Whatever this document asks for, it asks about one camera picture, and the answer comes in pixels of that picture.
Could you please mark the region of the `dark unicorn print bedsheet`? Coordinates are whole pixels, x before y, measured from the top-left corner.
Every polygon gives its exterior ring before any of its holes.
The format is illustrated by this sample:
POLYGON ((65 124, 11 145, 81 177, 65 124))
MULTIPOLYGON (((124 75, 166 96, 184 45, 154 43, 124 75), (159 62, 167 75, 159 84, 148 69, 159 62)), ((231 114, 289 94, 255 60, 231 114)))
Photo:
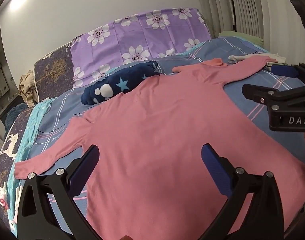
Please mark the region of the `dark unicorn print bedsheet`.
POLYGON ((28 159, 41 121, 54 100, 47 98, 32 108, 23 103, 7 114, 5 141, 0 152, 0 216, 14 235, 17 235, 18 208, 23 188, 23 183, 14 178, 15 163, 28 159))

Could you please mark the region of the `folded orange garment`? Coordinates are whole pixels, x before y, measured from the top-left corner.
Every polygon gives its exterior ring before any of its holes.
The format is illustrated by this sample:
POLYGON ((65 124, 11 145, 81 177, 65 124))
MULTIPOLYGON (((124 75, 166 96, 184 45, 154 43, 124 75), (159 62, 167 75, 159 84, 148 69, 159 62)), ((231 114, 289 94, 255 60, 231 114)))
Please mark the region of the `folded orange garment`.
POLYGON ((200 67, 216 67, 216 68, 221 68, 221 67, 226 67, 226 66, 228 66, 227 63, 224 63, 219 58, 215 58, 215 59, 203 61, 203 62, 197 63, 197 64, 173 67, 172 68, 172 72, 173 73, 180 73, 180 72, 183 72, 185 70, 197 69, 197 68, 200 68, 200 67))

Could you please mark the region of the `beige knitted garment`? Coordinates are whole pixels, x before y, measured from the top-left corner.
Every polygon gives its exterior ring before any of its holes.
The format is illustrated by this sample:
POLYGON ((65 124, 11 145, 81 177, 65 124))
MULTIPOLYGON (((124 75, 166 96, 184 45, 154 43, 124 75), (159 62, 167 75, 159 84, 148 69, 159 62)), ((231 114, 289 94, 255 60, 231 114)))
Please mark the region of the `beige knitted garment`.
POLYGON ((33 70, 29 70, 21 76, 19 81, 19 95, 27 104, 28 108, 34 107, 39 102, 33 70))

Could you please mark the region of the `navy star fleece blanket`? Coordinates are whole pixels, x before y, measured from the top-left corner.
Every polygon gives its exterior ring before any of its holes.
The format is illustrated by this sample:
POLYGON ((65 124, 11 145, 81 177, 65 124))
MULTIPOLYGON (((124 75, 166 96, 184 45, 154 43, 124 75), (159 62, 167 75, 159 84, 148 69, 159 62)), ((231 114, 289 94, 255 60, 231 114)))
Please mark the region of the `navy star fleece blanket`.
POLYGON ((123 68, 85 88, 80 101, 83 105, 94 105, 131 92, 145 79, 159 75, 157 67, 156 61, 148 61, 123 68))

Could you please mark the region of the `dark tree-print pillow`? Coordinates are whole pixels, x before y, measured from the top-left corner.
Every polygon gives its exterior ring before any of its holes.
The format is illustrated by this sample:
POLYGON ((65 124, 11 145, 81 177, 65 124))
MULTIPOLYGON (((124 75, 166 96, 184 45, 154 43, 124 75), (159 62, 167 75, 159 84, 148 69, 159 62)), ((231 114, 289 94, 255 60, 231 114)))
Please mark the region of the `dark tree-print pillow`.
POLYGON ((72 43, 48 53, 34 65, 39 101, 55 98, 73 88, 72 43))

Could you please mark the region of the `purple floral pillow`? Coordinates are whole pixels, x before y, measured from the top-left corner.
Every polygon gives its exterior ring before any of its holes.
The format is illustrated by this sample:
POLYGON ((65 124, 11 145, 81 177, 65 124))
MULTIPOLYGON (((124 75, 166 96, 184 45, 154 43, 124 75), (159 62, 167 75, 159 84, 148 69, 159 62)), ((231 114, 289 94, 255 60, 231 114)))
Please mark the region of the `purple floral pillow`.
POLYGON ((184 53, 210 38, 194 8, 153 10, 114 20, 72 41, 73 87, 96 82, 124 64, 184 53))

